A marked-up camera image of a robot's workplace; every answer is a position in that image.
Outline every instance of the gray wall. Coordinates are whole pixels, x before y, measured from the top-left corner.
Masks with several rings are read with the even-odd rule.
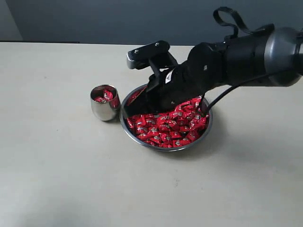
[[[0,0],[0,41],[22,40],[5,0]]]
[[[7,0],[25,40],[103,44],[221,41],[213,10],[237,10],[249,28],[274,22],[303,27],[303,0]]]

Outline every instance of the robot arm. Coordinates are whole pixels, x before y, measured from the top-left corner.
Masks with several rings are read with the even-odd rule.
[[[237,26],[222,21],[219,11],[231,14]],[[273,24],[250,31],[238,13],[227,7],[215,10],[214,18],[222,26],[233,27],[233,35],[221,43],[196,45],[182,64],[168,52],[165,41],[127,54],[129,68],[151,66],[154,74],[147,88],[125,106],[126,117],[162,113],[222,85],[287,87],[301,78],[303,33],[289,27],[275,29]],[[249,35],[237,37],[238,28]]]

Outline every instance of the black strap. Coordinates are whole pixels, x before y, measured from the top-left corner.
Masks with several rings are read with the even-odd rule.
[[[226,23],[225,21],[223,21],[219,15],[219,12],[224,12],[224,13],[231,15],[231,17],[236,22],[236,25]],[[262,26],[262,27],[256,29],[255,31],[251,31],[247,28],[247,26],[245,25],[244,21],[242,20],[241,16],[239,15],[239,13],[228,7],[219,7],[218,9],[216,9],[214,11],[213,17],[219,25],[233,27],[233,34],[226,36],[225,39],[238,37],[238,33],[239,33],[238,28],[241,31],[243,31],[247,34],[250,34],[250,35],[260,35],[260,34],[264,34],[265,32],[272,32],[275,29],[275,26],[273,24],[269,24],[269,25]]]

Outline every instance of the metal bowl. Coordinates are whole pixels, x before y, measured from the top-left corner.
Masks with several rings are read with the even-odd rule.
[[[122,124],[122,127],[124,129],[124,131],[127,133],[127,135],[132,138],[135,142],[139,143],[140,145],[143,145],[145,147],[148,147],[148,148],[151,148],[153,150],[158,150],[158,151],[165,151],[165,152],[169,152],[169,151],[177,151],[177,150],[183,150],[183,149],[186,149],[186,148],[189,148],[199,142],[201,142],[209,133],[211,127],[212,127],[212,124],[213,124],[213,112],[210,110],[209,111],[209,117],[208,117],[208,124],[207,124],[207,128],[204,129],[204,132],[203,134],[200,136],[200,138],[198,138],[197,140],[195,140],[194,142],[188,144],[188,145],[185,145],[185,146],[182,146],[182,147],[177,147],[177,148],[159,148],[159,147],[154,147],[150,144],[147,144],[141,140],[139,140],[138,138],[136,138],[132,133],[131,131],[129,130],[128,126],[127,126],[127,122],[126,122],[126,119],[123,117],[123,114],[122,114],[122,110],[124,108],[124,106],[126,105],[126,102],[127,100],[130,98],[130,96],[136,92],[137,90],[140,90],[140,89],[143,89],[144,87],[146,87],[147,85],[142,85],[138,88],[136,88],[135,90],[133,90],[131,93],[129,93],[129,95],[123,100],[122,104],[121,104],[121,112],[120,112],[120,122]],[[205,109],[207,106],[209,105],[208,101],[206,99],[203,99],[203,102],[201,103],[201,109]]]

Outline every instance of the table surface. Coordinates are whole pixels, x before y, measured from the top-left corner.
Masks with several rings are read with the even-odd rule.
[[[0,43],[0,226],[302,226],[303,80],[233,91],[204,141],[161,153],[90,108],[96,85],[122,101],[148,81],[134,48]]]

